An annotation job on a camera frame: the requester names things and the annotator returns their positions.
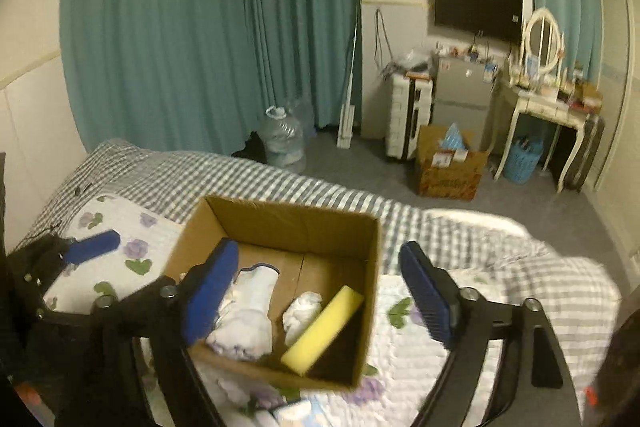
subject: yellow block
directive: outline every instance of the yellow block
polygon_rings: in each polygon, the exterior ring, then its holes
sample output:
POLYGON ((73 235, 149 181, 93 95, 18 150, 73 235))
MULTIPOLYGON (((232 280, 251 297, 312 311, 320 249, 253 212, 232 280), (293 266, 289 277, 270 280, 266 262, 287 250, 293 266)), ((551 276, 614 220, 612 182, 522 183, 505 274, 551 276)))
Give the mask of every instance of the yellow block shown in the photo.
POLYGON ((327 307, 306 328, 280 361, 301 377, 316 363, 338 333, 342 331, 358 310, 364 297, 348 286, 343 286, 327 307))

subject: floor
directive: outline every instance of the floor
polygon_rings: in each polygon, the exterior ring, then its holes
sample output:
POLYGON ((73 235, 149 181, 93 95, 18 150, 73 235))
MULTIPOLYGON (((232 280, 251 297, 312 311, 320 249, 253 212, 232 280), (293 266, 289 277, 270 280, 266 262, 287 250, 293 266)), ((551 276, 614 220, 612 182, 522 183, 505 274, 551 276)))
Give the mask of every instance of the floor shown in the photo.
POLYGON ((347 150, 335 143, 335 133, 328 131, 311 140, 304 174, 421 208, 465 208, 511 217, 560 254, 604 264, 621 293, 629 293, 622 261, 586 195, 572 190, 557 194, 548 173, 538 170, 526 184, 516 185, 504 177, 494 181, 487 169, 473 201, 423 198, 414 190, 413 163, 388 160, 382 140, 354 137, 347 150))

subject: white suitcase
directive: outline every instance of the white suitcase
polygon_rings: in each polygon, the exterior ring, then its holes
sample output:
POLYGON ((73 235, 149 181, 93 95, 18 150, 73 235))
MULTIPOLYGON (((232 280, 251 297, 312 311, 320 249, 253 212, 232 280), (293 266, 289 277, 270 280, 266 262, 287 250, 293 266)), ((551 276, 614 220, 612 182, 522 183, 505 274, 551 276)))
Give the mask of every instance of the white suitcase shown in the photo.
POLYGON ((407 160, 415 156, 420 126, 429 124, 433 83, 393 74, 389 84, 391 109, 386 128, 386 155, 407 160))

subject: white mop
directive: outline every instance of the white mop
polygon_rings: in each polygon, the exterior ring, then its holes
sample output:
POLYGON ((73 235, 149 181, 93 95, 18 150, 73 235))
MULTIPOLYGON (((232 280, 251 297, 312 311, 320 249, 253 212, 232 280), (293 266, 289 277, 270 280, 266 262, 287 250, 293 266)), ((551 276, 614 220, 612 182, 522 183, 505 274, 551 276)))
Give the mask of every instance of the white mop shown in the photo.
POLYGON ((351 53, 351 71, 349 73, 349 83, 347 84, 347 96, 340 109, 340 127, 338 128, 338 143, 340 149, 351 147, 351 137, 353 136, 353 115, 355 106, 351 105, 351 88, 353 87, 353 61, 356 56, 356 42, 358 39, 358 23, 353 31, 353 51, 351 53))

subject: flat screen tv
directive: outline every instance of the flat screen tv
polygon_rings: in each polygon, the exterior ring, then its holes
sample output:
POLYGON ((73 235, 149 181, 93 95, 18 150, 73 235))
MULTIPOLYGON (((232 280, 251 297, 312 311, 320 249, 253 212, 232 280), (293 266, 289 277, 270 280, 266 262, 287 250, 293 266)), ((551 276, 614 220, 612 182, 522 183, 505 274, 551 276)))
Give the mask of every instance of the flat screen tv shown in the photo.
POLYGON ((522 0, 435 0, 435 25, 518 43, 522 0))

